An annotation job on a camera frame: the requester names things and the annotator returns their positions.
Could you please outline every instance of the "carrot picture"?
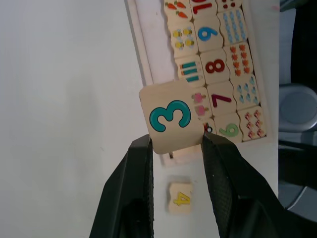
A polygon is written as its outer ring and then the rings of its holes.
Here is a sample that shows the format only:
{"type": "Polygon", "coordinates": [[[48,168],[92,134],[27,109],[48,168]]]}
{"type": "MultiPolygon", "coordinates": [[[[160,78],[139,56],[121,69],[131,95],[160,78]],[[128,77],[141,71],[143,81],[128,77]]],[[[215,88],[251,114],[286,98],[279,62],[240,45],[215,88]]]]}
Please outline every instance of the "carrot picture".
{"type": "Polygon", "coordinates": [[[176,15],[178,15],[179,17],[182,17],[182,18],[188,18],[188,16],[183,13],[182,11],[176,11],[176,15]]]}
{"type": "Polygon", "coordinates": [[[167,7],[170,8],[170,9],[173,9],[173,10],[176,10],[176,9],[177,9],[177,7],[175,7],[173,4],[168,3],[168,2],[165,3],[165,6],[167,6],[167,7]]]}
{"type": "Polygon", "coordinates": [[[175,1],[174,4],[180,8],[186,8],[186,6],[180,1],[175,1]]]}

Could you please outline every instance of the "red number 8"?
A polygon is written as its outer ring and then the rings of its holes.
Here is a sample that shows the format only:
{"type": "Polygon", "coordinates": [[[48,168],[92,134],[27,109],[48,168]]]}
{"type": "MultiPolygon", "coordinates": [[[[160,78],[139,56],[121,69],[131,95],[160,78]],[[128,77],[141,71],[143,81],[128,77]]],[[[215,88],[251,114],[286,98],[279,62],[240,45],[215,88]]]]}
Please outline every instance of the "red number 8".
{"type": "Polygon", "coordinates": [[[215,71],[217,73],[224,71],[224,62],[221,59],[216,59],[214,62],[208,62],[206,64],[206,71],[208,73],[214,73],[215,71]]]}

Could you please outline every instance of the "red number 7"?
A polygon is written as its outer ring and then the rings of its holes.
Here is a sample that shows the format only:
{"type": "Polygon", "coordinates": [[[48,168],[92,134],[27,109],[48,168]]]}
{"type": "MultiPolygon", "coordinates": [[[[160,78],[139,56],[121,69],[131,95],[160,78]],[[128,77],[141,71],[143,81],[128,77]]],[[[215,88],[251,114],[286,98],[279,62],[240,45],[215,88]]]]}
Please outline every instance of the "red number 7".
{"type": "Polygon", "coordinates": [[[228,103],[231,103],[231,101],[232,101],[231,98],[227,98],[227,97],[220,96],[217,94],[212,94],[211,100],[212,100],[213,107],[215,107],[215,108],[218,106],[217,99],[228,102],[228,103]]]}

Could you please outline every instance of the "yellow number 4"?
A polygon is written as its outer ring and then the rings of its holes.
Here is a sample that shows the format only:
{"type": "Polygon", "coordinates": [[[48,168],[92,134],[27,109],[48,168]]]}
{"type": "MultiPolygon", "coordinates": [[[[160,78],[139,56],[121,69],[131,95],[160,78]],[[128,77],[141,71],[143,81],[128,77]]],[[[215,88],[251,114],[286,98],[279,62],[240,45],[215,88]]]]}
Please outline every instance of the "yellow number 4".
{"type": "Polygon", "coordinates": [[[190,204],[190,197],[186,196],[184,193],[179,192],[177,199],[173,201],[176,205],[184,205],[184,204],[190,204]]]}

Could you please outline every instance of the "wooden puzzle board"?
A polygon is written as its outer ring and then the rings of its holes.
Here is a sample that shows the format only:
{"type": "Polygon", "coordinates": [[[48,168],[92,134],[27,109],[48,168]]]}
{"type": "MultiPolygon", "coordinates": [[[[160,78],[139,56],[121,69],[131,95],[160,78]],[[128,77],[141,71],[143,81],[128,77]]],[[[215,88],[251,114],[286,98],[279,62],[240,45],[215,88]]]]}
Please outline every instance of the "wooden puzzle board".
{"type": "MultiPolygon", "coordinates": [[[[164,9],[163,9],[164,2],[159,0],[154,0],[151,2],[151,5],[144,4],[144,0],[135,0],[135,1],[128,1],[128,2],[130,2],[129,4],[130,13],[131,15],[135,16],[134,18],[132,18],[133,19],[132,24],[133,24],[133,30],[134,30],[134,34],[136,38],[135,43],[137,44],[137,51],[140,57],[139,61],[141,64],[141,70],[143,71],[143,76],[144,76],[143,78],[144,85],[150,85],[153,83],[155,84],[164,83],[164,82],[173,81],[174,79],[180,78],[175,62],[177,63],[178,60],[184,59],[184,57],[189,57],[189,55],[186,56],[183,53],[181,53],[181,55],[173,55],[173,53],[176,52],[176,50],[172,49],[170,41],[171,41],[171,35],[173,33],[173,30],[171,29],[173,29],[174,22],[173,24],[168,23],[164,13],[164,9]],[[146,19],[148,19],[149,17],[153,17],[154,12],[155,12],[156,20],[146,21],[146,19]]],[[[248,32],[248,42],[250,45],[250,51],[252,54],[253,66],[254,66],[254,71],[256,75],[256,82],[258,86],[258,88],[256,89],[256,92],[258,92],[259,95],[261,96],[261,108],[263,110],[262,115],[264,117],[265,127],[266,127],[266,136],[264,138],[242,143],[245,146],[252,146],[252,144],[266,143],[271,141],[270,116],[267,109],[266,96],[264,91],[264,82],[262,78],[260,62],[259,62],[258,53],[257,53],[256,41],[255,41],[254,33],[253,33],[253,25],[252,25],[251,13],[250,13],[250,0],[243,1],[242,9],[243,9],[244,18],[247,25],[246,31],[248,32]]],[[[197,26],[197,24],[199,24],[199,21],[198,19],[195,19],[195,18],[194,20],[195,20],[194,24],[197,26]]],[[[200,58],[202,61],[203,61],[204,55],[208,54],[209,52],[209,51],[206,51],[205,48],[203,48],[203,51],[204,52],[200,55],[200,58]]],[[[250,133],[251,133],[251,136],[255,136],[255,137],[257,136],[256,132],[253,133],[252,130],[250,130],[250,133]]],[[[234,142],[238,142],[237,145],[239,146],[240,144],[239,142],[241,140],[238,139],[237,141],[234,141],[234,142]]],[[[187,163],[189,161],[202,157],[201,151],[198,148],[184,149],[182,151],[178,151],[178,153],[175,152],[175,154],[180,156],[181,159],[171,160],[170,159],[171,155],[165,154],[162,156],[164,160],[164,164],[167,166],[183,164],[183,163],[187,163]]]]}

